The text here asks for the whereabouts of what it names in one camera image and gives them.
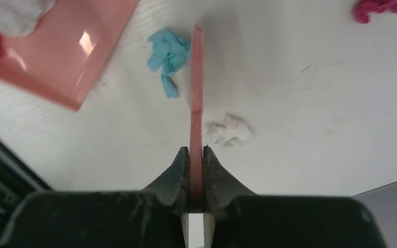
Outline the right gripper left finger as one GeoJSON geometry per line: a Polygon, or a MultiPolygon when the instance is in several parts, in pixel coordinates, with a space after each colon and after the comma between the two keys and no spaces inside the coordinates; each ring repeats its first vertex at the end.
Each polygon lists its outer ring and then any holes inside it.
{"type": "Polygon", "coordinates": [[[0,247],[187,247],[189,151],[140,191],[32,193],[0,247]]]}

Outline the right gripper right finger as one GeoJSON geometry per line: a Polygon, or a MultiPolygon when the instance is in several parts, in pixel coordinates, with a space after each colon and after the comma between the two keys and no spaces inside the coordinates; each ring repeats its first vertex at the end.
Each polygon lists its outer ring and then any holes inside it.
{"type": "Polygon", "coordinates": [[[386,247],[350,197],[258,195],[203,150],[206,247],[386,247]]]}

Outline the pink hand brush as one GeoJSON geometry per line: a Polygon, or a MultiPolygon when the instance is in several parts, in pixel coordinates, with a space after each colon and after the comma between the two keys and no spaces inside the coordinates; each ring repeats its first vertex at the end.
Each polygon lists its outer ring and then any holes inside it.
{"type": "Polygon", "coordinates": [[[202,116],[204,96],[204,32],[195,24],[191,37],[191,84],[190,84],[190,174],[189,212],[202,213],[204,208],[204,173],[202,116]]]}

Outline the white paper scrap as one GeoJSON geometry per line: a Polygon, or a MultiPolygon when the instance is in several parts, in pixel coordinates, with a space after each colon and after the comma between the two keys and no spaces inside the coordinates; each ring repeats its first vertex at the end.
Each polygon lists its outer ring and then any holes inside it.
{"type": "Polygon", "coordinates": [[[55,0],[0,1],[0,34],[6,37],[30,35],[40,18],[51,10],[55,3],[55,0]]]}
{"type": "Polygon", "coordinates": [[[245,146],[255,139],[252,127],[241,117],[226,113],[223,122],[209,122],[206,137],[222,147],[245,146]]]}

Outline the cyan paper scrap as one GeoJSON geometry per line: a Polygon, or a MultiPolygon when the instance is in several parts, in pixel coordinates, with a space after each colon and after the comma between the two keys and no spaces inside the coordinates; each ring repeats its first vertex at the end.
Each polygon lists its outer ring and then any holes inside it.
{"type": "Polygon", "coordinates": [[[147,61],[151,72],[161,71],[161,84],[167,98],[178,98],[177,86],[172,77],[191,56],[191,42],[168,28],[152,34],[147,42],[152,44],[152,54],[147,61]]]}

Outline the pink plastic dustpan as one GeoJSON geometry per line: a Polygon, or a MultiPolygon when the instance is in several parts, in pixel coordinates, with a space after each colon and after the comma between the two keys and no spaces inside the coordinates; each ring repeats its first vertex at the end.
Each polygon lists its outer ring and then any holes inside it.
{"type": "Polygon", "coordinates": [[[32,34],[3,39],[0,80],[78,111],[137,4],[57,1],[32,34]]]}

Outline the magenta paper scrap top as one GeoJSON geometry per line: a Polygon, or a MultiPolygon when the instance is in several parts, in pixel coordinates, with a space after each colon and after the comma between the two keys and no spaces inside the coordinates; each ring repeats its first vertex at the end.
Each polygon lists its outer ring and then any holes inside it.
{"type": "Polygon", "coordinates": [[[360,0],[352,10],[352,16],[357,23],[368,24],[370,14],[390,11],[397,14],[397,0],[360,0]]]}

